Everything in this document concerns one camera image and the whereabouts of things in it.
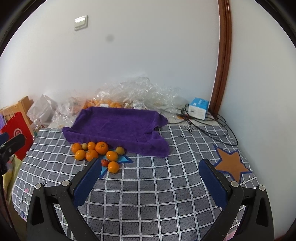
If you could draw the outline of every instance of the orange star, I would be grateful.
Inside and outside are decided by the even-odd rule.
[[[252,173],[243,164],[242,159],[239,156],[239,151],[233,151],[231,153],[224,151],[218,146],[214,146],[220,160],[214,165],[216,170],[228,173],[234,181],[241,182],[242,174]]]

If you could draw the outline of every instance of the wooden door frame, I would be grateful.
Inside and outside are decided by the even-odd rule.
[[[210,112],[216,116],[219,112],[225,91],[232,40],[231,9],[229,0],[218,0],[220,16],[220,41],[216,77],[209,105]]]

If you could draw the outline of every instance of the bed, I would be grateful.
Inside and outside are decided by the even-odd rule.
[[[218,125],[200,128],[224,133]],[[190,133],[183,125],[169,124],[158,131],[169,143],[167,158],[127,153],[133,163],[122,164],[117,174],[107,172],[97,180],[84,205],[78,208],[101,240],[200,240],[221,212],[199,176],[198,162],[203,158],[212,164],[219,160],[214,145],[229,152],[237,147],[213,141],[197,129]],[[234,141],[230,136],[220,139],[226,143]],[[240,156],[252,170],[241,152]],[[13,187],[15,210],[26,219],[37,183],[58,185],[86,165],[85,161],[74,160],[61,129],[40,130]],[[241,186],[257,185],[252,173],[242,175]],[[73,239],[58,205],[56,211],[65,233]],[[237,229],[243,212],[241,207],[229,233]]]

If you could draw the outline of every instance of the purple towel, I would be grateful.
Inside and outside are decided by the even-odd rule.
[[[71,128],[64,127],[62,131],[70,143],[104,141],[128,152],[166,157],[168,143],[154,129],[167,123],[156,111],[90,107],[81,111]]]
[[[5,126],[4,116],[0,115],[0,130]]]

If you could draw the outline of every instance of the cardboard box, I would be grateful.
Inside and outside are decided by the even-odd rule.
[[[207,113],[208,106],[209,102],[207,100],[195,98],[189,104],[188,113],[192,117],[195,117],[200,120],[205,120],[205,115]]]

